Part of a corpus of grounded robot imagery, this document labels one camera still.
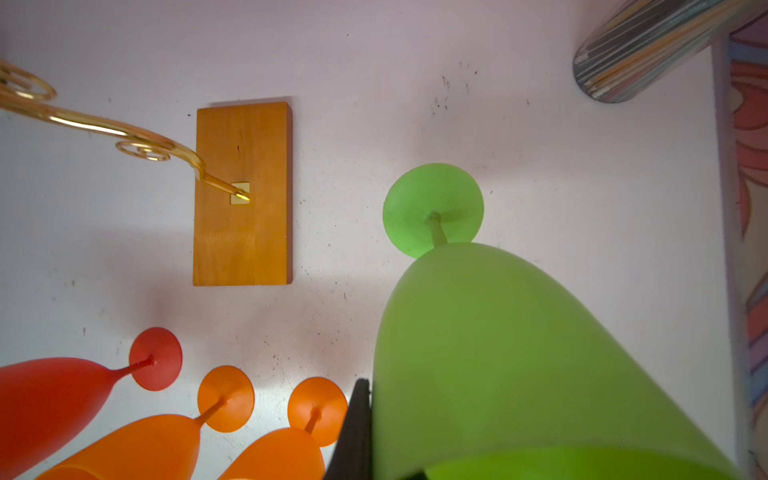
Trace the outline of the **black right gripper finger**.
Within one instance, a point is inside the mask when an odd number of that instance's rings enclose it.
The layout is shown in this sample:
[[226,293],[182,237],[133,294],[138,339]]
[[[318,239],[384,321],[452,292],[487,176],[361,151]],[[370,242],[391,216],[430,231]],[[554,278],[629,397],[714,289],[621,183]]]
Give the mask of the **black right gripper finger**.
[[370,480],[372,478],[372,412],[370,381],[355,382],[325,480]]

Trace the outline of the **orange wine glass front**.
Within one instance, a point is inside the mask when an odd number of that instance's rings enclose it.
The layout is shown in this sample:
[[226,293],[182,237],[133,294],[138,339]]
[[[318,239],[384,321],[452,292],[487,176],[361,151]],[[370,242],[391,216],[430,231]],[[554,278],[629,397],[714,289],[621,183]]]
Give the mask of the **orange wine glass front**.
[[339,439],[348,401],[333,381],[323,377],[299,383],[288,401],[289,426],[251,444],[224,471],[223,479],[321,479],[326,472],[322,449]]

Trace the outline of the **orange wine glass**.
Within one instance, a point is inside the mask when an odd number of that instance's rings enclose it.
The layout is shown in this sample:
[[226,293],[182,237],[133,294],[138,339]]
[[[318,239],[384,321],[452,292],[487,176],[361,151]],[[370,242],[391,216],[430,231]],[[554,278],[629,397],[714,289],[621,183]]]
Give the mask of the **orange wine glass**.
[[289,426],[251,444],[224,471],[223,479],[321,479],[326,472],[322,449],[339,439],[348,401],[333,381],[323,377],[299,383],[288,401]]
[[234,366],[220,366],[202,380],[199,415],[163,414],[132,422],[39,475],[41,479],[190,479],[201,431],[242,428],[250,419],[255,390]]

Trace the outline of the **green wine glass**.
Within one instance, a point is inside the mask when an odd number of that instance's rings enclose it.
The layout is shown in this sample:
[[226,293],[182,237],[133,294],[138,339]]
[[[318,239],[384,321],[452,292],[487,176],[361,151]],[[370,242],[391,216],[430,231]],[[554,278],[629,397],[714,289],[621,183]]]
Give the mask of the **green wine glass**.
[[372,389],[377,479],[735,479],[738,470],[602,324],[528,261],[475,241],[477,182],[443,163],[390,189],[412,258]]

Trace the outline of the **red wine glass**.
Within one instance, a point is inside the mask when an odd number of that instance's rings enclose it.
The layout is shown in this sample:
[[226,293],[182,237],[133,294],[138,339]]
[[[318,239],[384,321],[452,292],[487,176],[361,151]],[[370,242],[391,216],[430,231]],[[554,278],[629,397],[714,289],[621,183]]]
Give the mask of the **red wine glass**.
[[74,357],[28,360],[1,368],[1,477],[15,479],[75,438],[103,408],[115,385],[132,377],[148,391],[178,378],[183,352],[161,327],[134,340],[126,367]]

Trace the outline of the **gold rack on wooden base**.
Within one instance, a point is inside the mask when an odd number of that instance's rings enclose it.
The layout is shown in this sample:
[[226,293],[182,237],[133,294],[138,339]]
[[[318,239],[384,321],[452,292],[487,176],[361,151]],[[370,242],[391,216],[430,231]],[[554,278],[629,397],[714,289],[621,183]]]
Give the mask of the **gold rack on wooden base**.
[[293,281],[293,112],[258,101],[197,112],[196,146],[112,119],[52,105],[46,81],[1,63],[1,107],[30,118],[115,138],[122,153],[177,158],[196,176],[193,283],[282,286]]

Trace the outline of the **clear cup of pencils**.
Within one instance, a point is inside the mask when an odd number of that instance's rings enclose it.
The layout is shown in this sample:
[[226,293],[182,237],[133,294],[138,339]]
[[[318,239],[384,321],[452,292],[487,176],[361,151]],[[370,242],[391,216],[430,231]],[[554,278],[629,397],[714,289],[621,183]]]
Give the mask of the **clear cup of pencils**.
[[766,11],[765,1],[627,1],[577,49],[574,80],[593,100],[627,102]]

